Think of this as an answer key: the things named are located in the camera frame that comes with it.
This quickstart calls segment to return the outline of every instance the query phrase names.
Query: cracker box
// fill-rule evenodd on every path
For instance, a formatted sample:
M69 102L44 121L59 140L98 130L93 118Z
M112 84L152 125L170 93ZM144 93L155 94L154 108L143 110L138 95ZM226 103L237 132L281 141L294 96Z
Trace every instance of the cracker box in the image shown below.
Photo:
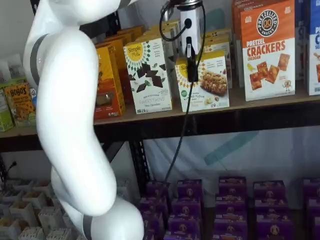
M259 240L294 239L294 225L286 214L259 214L256 216Z
M163 240L198 240L199 236L196 234L192 233L185 233L185 232L172 232L172 231L167 231L164 235Z
M307 91L309 95L318 95L320 94L320 3L318 0L308 0L305 5L305 16L308 21Z
M188 81L187 60L177 60L175 71L182 111L187 111L191 83ZM193 83L189 111L229 107L229 93L223 50L204 53L198 68L198 81Z
M217 213L237 213L246 211L246 199L243 196L217 194L215 196L215 211Z
M244 176L220 176L218 186L221 195L247 195L247 180Z
M256 198L282 198L286 196L286 186L282 180L255 181L253 195Z
M183 232L187 234L196 234L201 236L201 220L192 215L170 215L168 220L168 230L171 232Z
M254 200L254 209L256 213L287 213L289 211L288 201L284 198L256 198Z
M11 118L5 91L0 89L0 132L8 131L13 127L14 122Z
M200 198L183 197L171 202L172 214L193 215L202 218Z
M10 207L10 212L14 220L22 221L23 224L27 223L29 227L39 226L34 209L30 202L20 201L14 203Z
M219 37L212 37L206 40L204 44L204 53L210 53L217 50L224 50L226 75L228 81L228 88L232 89L232 70L231 70L231 55L230 55L230 43L229 36L227 34Z
M164 220L161 212L142 211L144 226L154 233L154 239L162 240L165 234Z
M94 119L122 116L126 110L115 49L110 45L97 48L99 80Z
M41 209L38 216L45 235L48 235L53 228L66 227L59 208L46 206Z
M218 213L214 219L214 230L225 233L248 234L247 213Z
M73 240L71 229L57 228L53 229L49 235L46 236L46 240Z
M17 220L12 221L8 218L0 219L0 238L5 240L18 240L21 234L19 222Z
M164 45L162 38L153 36L124 47L137 114L172 110Z
M28 192L22 197L22 200L24 202L31 203L33 209L37 210L47 206L46 195L41 191Z
M36 125L36 108L33 104L33 88L19 83L4 88L8 105L17 127Z
M19 236L19 240L46 240L41 227L26 227Z
M295 2L240 12L246 101L294 95Z

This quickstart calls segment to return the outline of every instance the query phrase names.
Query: sweet thins box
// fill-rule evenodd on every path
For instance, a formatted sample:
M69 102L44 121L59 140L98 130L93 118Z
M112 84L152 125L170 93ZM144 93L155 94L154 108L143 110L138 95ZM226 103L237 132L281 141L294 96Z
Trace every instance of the sweet thins box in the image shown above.
M172 110L172 95L161 37L136 41L124 47L137 114Z
M290 216L285 214L259 214L256 216L259 240L294 239L294 225Z
M252 101L294 95L294 0L243 10L240 12L240 24L245 99Z
M221 176L219 177L219 194L246 196L247 181L244 176Z
M307 91L309 95L320 94L320 3L308 0L305 3L307 21Z
M286 186L282 180L255 181L253 195L255 198L283 198L286 196Z

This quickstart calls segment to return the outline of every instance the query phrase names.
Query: snack box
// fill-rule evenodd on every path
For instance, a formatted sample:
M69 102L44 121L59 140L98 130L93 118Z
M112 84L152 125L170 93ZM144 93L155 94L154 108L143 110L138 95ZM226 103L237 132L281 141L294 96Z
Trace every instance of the snack box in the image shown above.
M246 101L294 95L295 2L240 12Z
M220 176L219 194L247 196L247 180L244 176Z
M96 49L99 59L98 91L94 119L122 116L126 110L115 49L104 45Z
M256 227L259 240L294 239L294 224L286 214L259 214Z
M286 186L282 180L255 181L253 195L255 198L282 198L286 196Z
M196 234L201 236L201 220L192 215L178 214L170 215L168 219L168 230L170 232L183 232L187 234Z
M161 212L142 211L143 223L154 234L155 240L162 240L165 234L164 220Z
M246 199L243 196L215 195L215 211L217 213L237 213L246 211Z
M5 240L18 240L21 234L21 229L19 226L19 221L10 220L8 218L0 219L0 236L1 239Z
M46 206L41 209L38 216L45 235L48 235L53 228L66 227L59 208Z
M68 228L53 229L49 233L49 235L46 236L46 240L73 240L71 229L68 229Z
M227 34L212 37L204 43L204 53L210 53L217 50L224 50L226 76L228 81L228 88L232 89L232 70L231 70L231 52L230 52L230 39Z
M320 4L318 0L305 3L307 18L307 91L309 95L320 93Z
M283 198L256 198L254 200L254 209L256 213L269 213L275 211L276 213L287 213L289 211L288 201L286 197Z
M41 227L26 227L19 236L19 240L46 240Z
M175 64L183 112L187 111L191 88L187 66L185 57L178 59ZM218 50L204 53L198 68L198 81L193 83L189 111L218 109L229 106L225 52Z
M179 215L192 215L202 218L201 212L201 199L182 197L179 199L173 199L171 202L172 214Z
M214 230L224 233L241 233L248 235L247 213L217 213L214 219Z
M161 37L150 36L124 47L137 114L172 110L164 46Z
M163 240L198 240L199 237L196 234L185 233L185 232L172 232L167 231L164 235Z

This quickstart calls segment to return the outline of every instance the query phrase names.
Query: chocolate image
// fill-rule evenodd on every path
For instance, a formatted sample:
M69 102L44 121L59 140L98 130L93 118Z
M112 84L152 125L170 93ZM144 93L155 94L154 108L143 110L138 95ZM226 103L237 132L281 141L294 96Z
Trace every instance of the chocolate image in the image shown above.
M146 76L147 78L152 78L152 77L155 76L157 73L158 73L157 70L150 70L150 71L148 71L148 72L146 73L145 76Z
M159 76L153 76L152 77L152 83L153 83L153 86L155 87L159 87L159 88L163 88L163 84L162 84L162 80L161 80L161 77Z
M147 86L147 85L146 85L145 83L142 83L142 84L138 87L138 89L136 90L136 92L139 93L139 92L145 90L145 89L146 89L146 86Z
M162 65L160 65L159 66L163 71L166 71L167 70L167 68L166 68L166 65L165 64L162 64Z

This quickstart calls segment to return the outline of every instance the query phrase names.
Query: purple snack box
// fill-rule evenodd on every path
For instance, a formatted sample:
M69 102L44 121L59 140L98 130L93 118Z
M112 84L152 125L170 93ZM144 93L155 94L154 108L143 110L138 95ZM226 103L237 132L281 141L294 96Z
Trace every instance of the purple snack box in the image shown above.
M164 220L161 212L142 211L144 227L154 233L156 240L161 240L165 233Z
M168 230L171 232L184 232L201 236L200 219L192 215L170 215L168 220Z
M247 213L238 212L216 214L214 220L214 230L224 233L241 233L245 237L248 236Z
M243 196L215 195L215 211L217 213L236 213L246 211L246 199Z
M219 177L219 194L247 196L247 180L244 176Z
M256 216L259 240L294 239L294 224L286 214L258 214Z
M199 238L195 233L185 233L185 232L172 232L167 231L164 235L163 240L198 240Z
M241 232L226 233L214 230L212 240L247 240L247 236Z
M282 180L255 181L253 195L255 198L283 198L286 196L286 186Z
M268 214L272 212L284 213L289 211L287 199L280 198L256 198L254 200L254 209L256 214Z
M192 215L202 219L201 203L199 198L183 197L174 199L171 202L172 214Z

